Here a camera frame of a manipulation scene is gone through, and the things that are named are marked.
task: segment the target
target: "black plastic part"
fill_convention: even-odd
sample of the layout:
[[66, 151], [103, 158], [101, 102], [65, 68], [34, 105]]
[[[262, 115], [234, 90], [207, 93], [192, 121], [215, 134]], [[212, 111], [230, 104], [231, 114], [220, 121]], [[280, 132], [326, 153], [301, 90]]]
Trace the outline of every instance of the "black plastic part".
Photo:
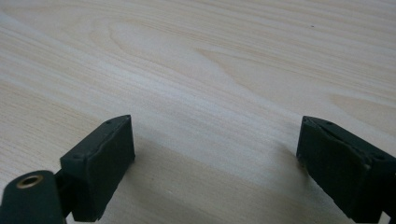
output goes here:
[[4, 190], [0, 223], [63, 224], [53, 173], [35, 171], [11, 181]]
[[297, 158], [355, 222], [395, 218], [396, 159], [324, 119], [303, 117]]
[[105, 212], [134, 160], [131, 117], [110, 119], [61, 157], [65, 182], [72, 182], [75, 221], [95, 221]]
[[61, 224], [70, 212], [75, 221], [95, 221], [133, 160], [131, 117], [110, 119], [61, 157], [56, 175], [36, 171], [10, 182], [0, 224]]

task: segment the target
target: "table surface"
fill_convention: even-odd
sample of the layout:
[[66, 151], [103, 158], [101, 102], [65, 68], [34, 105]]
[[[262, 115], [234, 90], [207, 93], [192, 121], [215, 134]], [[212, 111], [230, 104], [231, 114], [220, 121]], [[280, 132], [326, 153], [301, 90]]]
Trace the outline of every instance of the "table surface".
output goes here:
[[97, 223], [352, 223], [295, 159], [301, 119], [395, 156], [395, 86], [393, 0], [1, 1], [0, 190], [130, 114]]

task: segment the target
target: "screw hole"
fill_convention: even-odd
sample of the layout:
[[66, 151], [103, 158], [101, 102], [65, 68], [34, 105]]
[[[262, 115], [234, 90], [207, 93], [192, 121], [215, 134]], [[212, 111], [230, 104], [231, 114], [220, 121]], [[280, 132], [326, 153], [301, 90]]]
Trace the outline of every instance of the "screw hole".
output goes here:
[[17, 184], [18, 189], [29, 189], [43, 180], [42, 175], [29, 175], [22, 179], [20, 182]]

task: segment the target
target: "wood grain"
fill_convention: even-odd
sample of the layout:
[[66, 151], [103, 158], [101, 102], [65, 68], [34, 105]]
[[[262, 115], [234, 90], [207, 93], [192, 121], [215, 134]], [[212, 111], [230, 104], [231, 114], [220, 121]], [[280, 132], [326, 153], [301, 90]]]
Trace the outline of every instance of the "wood grain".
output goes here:
[[98, 223], [352, 223], [294, 158], [301, 118], [395, 156], [395, 86], [391, 0], [1, 1], [0, 190], [131, 114]]

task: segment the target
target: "light wooden surface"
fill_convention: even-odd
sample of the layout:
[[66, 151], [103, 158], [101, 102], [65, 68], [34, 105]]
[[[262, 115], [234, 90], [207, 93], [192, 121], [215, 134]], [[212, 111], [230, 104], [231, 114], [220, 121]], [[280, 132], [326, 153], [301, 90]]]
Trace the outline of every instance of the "light wooden surface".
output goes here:
[[302, 115], [396, 156], [392, 0], [0, 3], [0, 190], [131, 114], [98, 223], [352, 223], [305, 174]]

